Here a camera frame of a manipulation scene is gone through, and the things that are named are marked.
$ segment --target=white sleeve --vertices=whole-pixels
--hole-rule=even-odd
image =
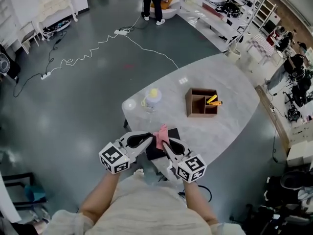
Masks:
[[[216,224],[211,225],[212,235],[245,235],[245,232],[237,224]]]
[[[83,235],[86,231],[93,227],[94,223],[91,219],[84,216],[82,213],[70,213],[65,210],[57,211],[44,235]]]

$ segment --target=black pants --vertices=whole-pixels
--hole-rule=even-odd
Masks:
[[[143,13],[144,13],[145,17],[148,17],[150,15],[151,1],[155,5],[156,20],[161,21],[161,19],[163,18],[162,9],[161,9],[161,1],[162,0],[143,0]]]

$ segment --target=white vanity table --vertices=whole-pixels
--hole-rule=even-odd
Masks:
[[[75,22],[78,21],[76,18],[78,11],[75,10],[71,0],[40,0],[40,3],[39,13],[35,18],[35,21],[36,26],[42,35],[42,40],[45,40],[45,38],[43,37],[43,29],[40,27],[40,22],[43,22],[48,16],[53,15],[57,11],[70,7]]]

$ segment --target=white cable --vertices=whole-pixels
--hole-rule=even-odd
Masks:
[[[141,47],[139,44],[137,44],[134,40],[130,39],[128,36],[125,36],[125,37],[127,37],[129,40],[131,40],[134,44],[138,45],[142,50],[151,51],[151,52],[154,52],[154,53],[157,53],[157,54],[160,54],[160,55],[165,56],[167,59],[169,59],[169,60],[171,60],[171,61],[173,62],[173,64],[176,66],[177,69],[179,69],[178,66],[175,64],[175,62],[174,62],[172,59],[170,59],[167,55],[165,55],[165,54],[163,54],[163,53],[159,53],[159,52],[157,52],[157,51],[155,51],[155,50],[144,49],[144,48]]]
[[[77,63],[78,60],[84,60],[85,57],[92,58],[92,51],[93,51],[93,50],[99,49],[99,48],[100,48],[100,44],[106,43],[106,42],[109,40],[109,38],[115,38],[117,35],[118,35],[118,34],[116,34],[114,37],[111,37],[111,36],[109,35],[106,41],[98,42],[98,48],[90,49],[90,50],[89,50],[89,51],[90,51],[90,56],[84,55],[83,58],[77,58],[77,60],[75,61],[74,64],[70,64],[70,63],[72,63],[72,62],[74,61],[74,59],[72,59],[72,58],[71,58],[71,59],[68,59],[68,60],[63,59],[63,60],[61,61],[61,63],[60,63],[60,67],[54,68],[54,69],[51,71],[51,73],[52,73],[54,70],[56,70],[56,69],[61,69],[61,68],[62,68],[62,63],[63,63],[63,61],[65,61],[65,65],[74,66],[74,65]]]
[[[131,29],[132,29],[132,28],[135,26],[135,24],[138,22],[139,18],[141,18],[141,15],[138,17],[137,21],[133,24],[132,27],[125,29],[125,30],[128,30],[128,33],[130,33]]]
[[[141,17],[141,16],[138,17],[138,19],[136,20],[136,22],[133,24],[132,27],[125,29],[125,30],[128,30],[128,33],[130,33],[130,30],[135,26],[135,24],[138,22],[138,20],[140,19],[140,17]],[[78,60],[84,60],[85,57],[87,57],[87,58],[92,58],[92,51],[93,51],[93,50],[99,49],[99,48],[100,48],[100,44],[106,43],[106,42],[109,40],[109,38],[113,38],[113,39],[114,39],[117,35],[118,35],[118,34],[116,34],[114,37],[108,35],[108,38],[107,38],[106,41],[98,42],[98,48],[90,49],[90,50],[89,50],[89,51],[90,51],[90,56],[84,55],[83,58],[77,58],[76,61],[75,61],[73,64],[71,64],[71,63],[74,61],[74,59],[72,59],[72,58],[70,58],[70,59],[68,59],[68,60],[63,59],[63,60],[61,61],[61,63],[60,63],[60,67],[56,67],[56,68],[52,69],[52,71],[51,71],[50,73],[52,73],[52,72],[53,72],[54,70],[56,70],[56,69],[62,69],[62,63],[63,63],[63,62],[65,62],[65,65],[69,65],[69,66],[72,66],[72,67],[73,67],[73,66],[77,63]],[[154,53],[157,53],[157,54],[160,54],[160,55],[165,56],[167,59],[169,59],[169,60],[171,60],[171,61],[173,62],[173,64],[176,66],[177,69],[179,69],[178,66],[175,64],[175,62],[174,62],[171,58],[169,58],[167,55],[165,55],[165,54],[163,54],[163,53],[159,53],[159,52],[157,52],[157,51],[155,51],[155,50],[144,49],[144,48],[141,47],[139,44],[137,44],[134,40],[130,39],[128,36],[125,36],[125,37],[127,37],[129,40],[131,40],[134,44],[138,45],[142,50],[151,51],[151,52],[154,52]]]

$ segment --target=pink cloth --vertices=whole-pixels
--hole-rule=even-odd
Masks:
[[[168,138],[168,129],[167,129],[166,124],[162,125],[161,129],[158,132],[154,132],[153,135],[155,135],[156,137],[157,149],[163,150],[162,141],[170,143],[170,139]]]

